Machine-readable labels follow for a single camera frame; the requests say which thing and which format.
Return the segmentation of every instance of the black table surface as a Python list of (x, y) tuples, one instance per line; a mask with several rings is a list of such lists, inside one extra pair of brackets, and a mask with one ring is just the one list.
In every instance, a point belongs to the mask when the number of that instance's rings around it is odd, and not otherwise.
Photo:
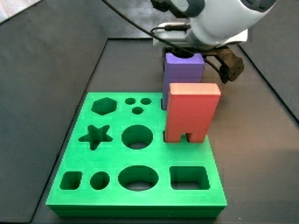
[[(203, 82), (217, 82), (222, 91), (210, 127), (210, 141), (229, 199), (218, 219), (60, 218), (44, 203), (63, 150), (32, 223), (299, 222), (298, 123), (243, 52), (238, 47), (234, 51), (246, 63), (239, 79), (223, 85), (209, 66), (203, 77)], [(110, 40), (88, 92), (162, 92), (162, 88), (162, 49), (154, 48), (150, 40)]]

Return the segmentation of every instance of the small circular hole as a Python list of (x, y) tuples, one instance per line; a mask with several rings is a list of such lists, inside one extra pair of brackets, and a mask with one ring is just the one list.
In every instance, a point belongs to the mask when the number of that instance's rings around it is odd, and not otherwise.
[(90, 184), (95, 190), (103, 190), (108, 186), (108, 181), (108, 174), (100, 171), (92, 176)]
[(144, 110), (143, 110), (142, 108), (136, 107), (136, 108), (132, 109), (132, 112), (134, 112), (134, 114), (136, 114), (136, 115), (142, 115), (143, 112), (144, 112)]
[(127, 105), (134, 105), (136, 103), (136, 99), (135, 98), (127, 98), (126, 99), (126, 104)]
[(144, 105), (148, 105), (148, 104), (152, 103), (152, 101), (151, 101), (148, 98), (144, 98), (144, 99), (142, 100), (142, 103), (143, 103)]
[(154, 132), (143, 125), (134, 125), (126, 129), (122, 140), (127, 148), (142, 150), (154, 141)]
[(118, 176), (119, 184), (130, 191), (142, 192), (155, 187), (159, 180), (156, 171), (148, 166), (127, 167)]

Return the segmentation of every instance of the red arch block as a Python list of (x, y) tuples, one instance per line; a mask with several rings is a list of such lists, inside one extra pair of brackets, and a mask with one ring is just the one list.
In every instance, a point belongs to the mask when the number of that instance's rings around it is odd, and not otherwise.
[(186, 133), (191, 143), (202, 143), (221, 100), (214, 83), (172, 83), (168, 98), (164, 141), (179, 143)]

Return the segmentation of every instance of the shape sorter board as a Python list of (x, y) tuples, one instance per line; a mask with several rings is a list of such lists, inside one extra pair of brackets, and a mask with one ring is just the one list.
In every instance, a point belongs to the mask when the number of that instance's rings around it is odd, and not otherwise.
[(47, 199), (64, 217), (217, 217), (210, 140), (164, 142), (158, 93), (90, 93)]

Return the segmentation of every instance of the purple block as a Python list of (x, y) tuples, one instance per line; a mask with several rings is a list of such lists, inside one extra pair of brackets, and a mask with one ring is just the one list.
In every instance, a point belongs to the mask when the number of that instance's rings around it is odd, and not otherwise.
[(202, 75), (205, 59), (199, 53), (189, 59), (175, 57), (171, 53), (166, 54), (164, 71), (172, 73), (172, 77)]
[(167, 109), (171, 83), (199, 83), (205, 69), (205, 59), (199, 53), (189, 59), (166, 54), (163, 76), (163, 109)]

